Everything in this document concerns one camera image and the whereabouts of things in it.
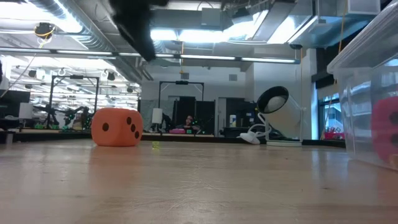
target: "clear plastic container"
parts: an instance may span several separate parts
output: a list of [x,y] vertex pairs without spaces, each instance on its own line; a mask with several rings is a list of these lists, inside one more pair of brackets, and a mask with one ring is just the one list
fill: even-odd
[[328,66],[351,157],[398,170],[398,0]]

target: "cable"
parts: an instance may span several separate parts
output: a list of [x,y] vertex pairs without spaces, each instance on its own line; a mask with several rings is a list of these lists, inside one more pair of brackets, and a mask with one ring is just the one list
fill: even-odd
[[46,37],[46,39],[47,39],[47,37],[54,32],[55,28],[56,27],[54,26],[52,28],[52,30],[50,32],[46,33],[46,34],[38,34],[38,33],[36,33],[36,27],[35,27],[34,32],[35,32],[36,36],[38,36],[38,37]]
[[[49,37],[50,34],[52,34],[52,32],[54,32],[55,27],[52,29],[51,32],[47,33],[47,35],[45,36],[44,41],[40,44],[39,49],[41,49],[46,43],[47,43],[47,38]],[[4,95],[22,78],[22,76],[25,74],[25,72],[29,69],[30,65],[32,65],[33,60],[36,58],[37,54],[34,54],[32,57],[32,60],[30,60],[29,64],[27,65],[27,67],[25,68],[25,70],[19,75],[19,77],[15,80],[14,83],[12,83],[8,89],[6,91],[4,91],[4,93],[0,96],[0,99],[4,97]]]
[[208,2],[208,1],[201,1],[201,2],[199,2],[199,5],[198,5],[198,7],[197,7],[197,11],[199,11],[200,5],[201,5],[202,3],[204,3],[204,2],[207,3],[207,4],[209,4],[209,5],[211,6],[211,8],[214,9],[213,5],[210,4],[210,2]]
[[[342,46],[343,46],[344,24],[345,24],[345,18],[346,18],[347,12],[348,12],[348,0],[346,0],[346,4],[344,6],[343,20],[341,21],[340,43],[338,45],[338,54],[337,55],[339,55],[341,53]],[[333,86],[336,85],[336,84],[337,84],[337,80],[335,79],[335,81],[333,82]],[[325,122],[323,123],[323,130],[322,130],[322,133],[321,133],[321,140],[324,140],[324,138],[325,138],[326,122],[329,119],[329,111],[330,111],[330,108],[331,108],[332,99],[333,99],[333,95],[330,96],[330,101],[329,101],[329,104],[328,104],[328,106],[329,106],[328,107],[328,112],[326,114]]]

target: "lamp shade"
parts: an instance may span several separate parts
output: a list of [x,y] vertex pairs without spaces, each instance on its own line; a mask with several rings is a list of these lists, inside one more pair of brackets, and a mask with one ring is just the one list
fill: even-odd
[[301,109],[285,87],[275,86],[265,91],[257,101],[257,108],[284,136],[299,136]]
[[152,111],[152,124],[162,124],[163,109],[154,108]]
[[33,104],[20,103],[19,105],[19,119],[32,119],[33,118]]

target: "fluorescent light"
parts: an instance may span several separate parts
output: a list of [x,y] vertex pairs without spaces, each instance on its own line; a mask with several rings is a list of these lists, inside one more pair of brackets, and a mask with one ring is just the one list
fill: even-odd
[[220,43],[228,38],[222,31],[183,30],[179,40],[190,43]]
[[[37,91],[31,91],[31,95],[35,96],[50,96],[50,93],[44,93],[44,92],[37,92]],[[84,97],[86,99],[89,98],[95,98],[95,94],[86,94],[86,93],[53,93],[53,96],[59,97],[59,96],[76,96],[76,97]],[[135,100],[138,98],[137,95],[132,95],[132,94],[127,94],[127,95],[106,95],[106,94],[98,94],[98,98],[104,100],[107,99],[107,96],[110,98],[117,98],[117,99],[127,99],[127,100]]]
[[396,67],[398,66],[398,59],[392,59],[386,63],[388,67]]
[[292,16],[288,16],[283,23],[280,24],[278,29],[267,41],[268,44],[284,44],[286,43],[295,32],[295,24]]
[[76,55],[112,55],[112,52],[92,52],[87,50],[57,50],[60,54],[76,54]]
[[103,60],[116,60],[116,57],[107,57],[107,56],[88,56],[88,59],[103,59]]
[[152,40],[177,40],[174,30],[170,29],[154,29],[150,31]]
[[181,58],[210,59],[210,60],[235,60],[235,57],[211,56],[211,55],[181,55]]
[[232,25],[230,28],[224,30],[224,35],[226,36],[225,38],[232,38],[232,37],[241,37],[241,36],[247,36],[248,33],[252,30],[254,22],[253,21],[248,21],[248,22],[240,22],[238,24]]
[[128,57],[140,57],[139,53],[119,53],[120,56],[128,56]]
[[288,43],[292,43],[293,41],[295,41],[298,37],[300,37],[308,28],[310,28],[310,26],[317,21],[318,18],[315,16],[314,18],[312,18],[305,26],[303,26],[292,38],[290,38],[288,40]]
[[12,48],[12,47],[0,47],[2,52],[21,52],[21,53],[51,53],[50,50],[46,49],[23,49],[23,48]]
[[292,59],[277,59],[277,58],[242,58],[243,62],[269,62],[269,63],[294,63],[296,60]]
[[160,58],[174,58],[174,55],[172,55],[172,54],[156,54],[156,57],[160,57]]

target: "glass wall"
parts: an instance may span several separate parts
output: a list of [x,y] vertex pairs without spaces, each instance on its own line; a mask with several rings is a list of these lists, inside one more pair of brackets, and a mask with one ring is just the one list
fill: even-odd
[[322,132],[325,131],[324,137],[327,140],[344,139],[344,127],[338,93],[333,96],[324,97],[318,105],[320,138]]

